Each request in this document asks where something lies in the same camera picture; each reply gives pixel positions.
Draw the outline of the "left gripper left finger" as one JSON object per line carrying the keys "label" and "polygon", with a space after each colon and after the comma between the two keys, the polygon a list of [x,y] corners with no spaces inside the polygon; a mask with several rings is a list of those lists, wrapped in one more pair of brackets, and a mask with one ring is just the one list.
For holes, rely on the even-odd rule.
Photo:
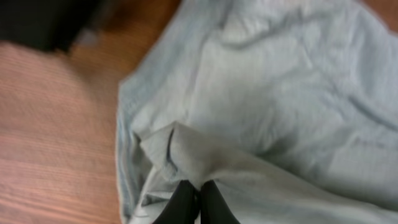
{"label": "left gripper left finger", "polygon": [[194,224],[199,211],[199,191],[189,181],[182,180],[153,224]]}

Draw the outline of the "light blue t-shirt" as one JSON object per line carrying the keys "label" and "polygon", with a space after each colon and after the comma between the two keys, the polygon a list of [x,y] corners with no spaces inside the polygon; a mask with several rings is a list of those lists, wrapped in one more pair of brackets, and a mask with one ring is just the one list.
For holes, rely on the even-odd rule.
{"label": "light blue t-shirt", "polygon": [[183,1],[119,87],[123,223],[214,180],[241,223],[397,222],[397,34],[360,1]]}

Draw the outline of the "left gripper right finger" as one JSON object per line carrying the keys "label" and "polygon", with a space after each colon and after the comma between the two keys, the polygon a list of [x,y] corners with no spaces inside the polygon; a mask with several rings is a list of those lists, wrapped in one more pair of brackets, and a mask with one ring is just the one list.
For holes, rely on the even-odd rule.
{"label": "left gripper right finger", "polygon": [[200,190],[201,224],[239,224],[213,180]]}

